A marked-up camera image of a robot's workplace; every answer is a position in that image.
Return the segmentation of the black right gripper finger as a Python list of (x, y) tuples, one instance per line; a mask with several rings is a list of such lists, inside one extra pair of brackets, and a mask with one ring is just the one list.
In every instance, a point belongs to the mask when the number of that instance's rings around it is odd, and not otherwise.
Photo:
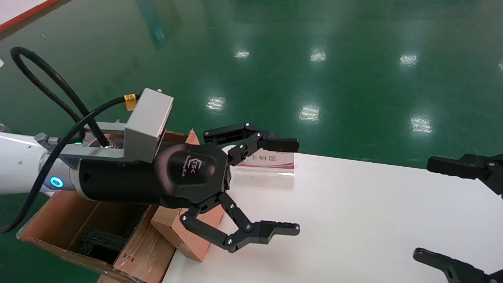
[(465, 179), (479, 179), (496, 195), (503, 194), (503, 155), (480, 156), (464, 154), (460, 159), (431, 156), (427, 170)]
[(457, 259), (424, 248), (416, 248), (413, 259), (440, 270), (449, 283), (501, 283), (503, 271), (486, 274), (483, 270)]

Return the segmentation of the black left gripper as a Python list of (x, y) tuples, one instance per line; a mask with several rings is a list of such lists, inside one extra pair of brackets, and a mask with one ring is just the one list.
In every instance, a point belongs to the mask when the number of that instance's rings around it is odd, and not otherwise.
[[(218, 147), (238, 141), (228, 155)], [(94, 201), (189, 208), (180, 217), (185, 229), (230, 253), (248, 244), (268, 245), (275, 235), (299, 235), (297, 223), (252, 223), (224, 192), (231, 179), (229, 165), (240, 164), (259, 149), (296, 153), (297, 139), (245, 123), (207, 130), (204, 143), (164, 143), (151, 163), (83, 159), (79, 165), (81, 193)], [(231, 235), (196, 218), (218, 205), (237, 226)]]

